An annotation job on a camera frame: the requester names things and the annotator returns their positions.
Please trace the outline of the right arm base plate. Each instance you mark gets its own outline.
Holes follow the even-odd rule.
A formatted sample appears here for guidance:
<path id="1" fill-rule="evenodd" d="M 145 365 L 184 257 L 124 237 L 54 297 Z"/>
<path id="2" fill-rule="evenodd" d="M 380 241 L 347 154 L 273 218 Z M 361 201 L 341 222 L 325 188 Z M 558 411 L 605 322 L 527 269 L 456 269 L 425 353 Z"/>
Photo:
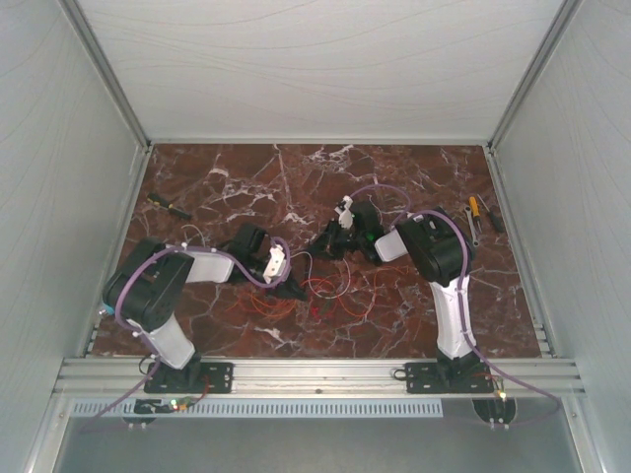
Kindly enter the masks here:
<path id="1" fill-rule="evenodd" d="M 457 372 L 438 362 L 404 365 L 408 394 L 492 394 L 495 384 L 488 367 L 477 363 Z"/>

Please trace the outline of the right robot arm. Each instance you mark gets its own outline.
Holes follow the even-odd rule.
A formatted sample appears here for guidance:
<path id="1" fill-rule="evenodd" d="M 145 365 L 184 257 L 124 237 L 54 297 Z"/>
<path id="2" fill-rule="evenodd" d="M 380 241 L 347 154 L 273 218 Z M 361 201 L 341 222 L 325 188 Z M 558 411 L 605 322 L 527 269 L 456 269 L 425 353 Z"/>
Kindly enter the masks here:
<path id="1" fill-rule="evenodd" d="M 340 203 L 337 216 L 307 247 L 314 258 L 341 260 L 359 251 L 379 266 L 408 255 L 420 276 L 430 285 L 438 321 L 437 383 L 455 392 L 468 384 L 464 361 L 477 347 L 468 307 L 468 284 L 475 243 L 442 207 L 405 215 L 387 232 L 378 210 L 369 201 Z"/>

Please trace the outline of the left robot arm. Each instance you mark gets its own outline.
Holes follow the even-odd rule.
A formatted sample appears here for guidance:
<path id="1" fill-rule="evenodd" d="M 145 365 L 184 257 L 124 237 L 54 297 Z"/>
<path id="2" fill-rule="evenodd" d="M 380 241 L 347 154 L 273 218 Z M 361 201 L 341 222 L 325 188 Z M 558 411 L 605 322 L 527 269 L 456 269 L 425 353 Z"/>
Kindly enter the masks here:
<path id="1" fill-rule="evenodd" d="M 169 367 L 168 381 L 181 392 L 196 389 L 203 377 L 202 367 L 192 361 L 195 347 L 175 317 L 184 287 L 195 283 L 251 283 L 281 301 L 307 298 L 291 273 L 287 242 L 257 225 L 241 225 L 217 247 L 141 239 L 105 283 L 103 304 Z"/>

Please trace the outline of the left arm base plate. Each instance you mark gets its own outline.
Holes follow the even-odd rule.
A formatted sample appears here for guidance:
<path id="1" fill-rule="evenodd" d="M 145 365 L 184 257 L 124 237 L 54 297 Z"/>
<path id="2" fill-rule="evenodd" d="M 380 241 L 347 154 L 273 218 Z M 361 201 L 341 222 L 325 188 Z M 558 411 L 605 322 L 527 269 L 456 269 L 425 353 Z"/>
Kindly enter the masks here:
<path id="1" fill-rule="evenodd" d="M 199 362 L 183 370 L 160 366 L 145 382 L 147 394 L 229 394 L 232 392 L 234 365 Z"/>

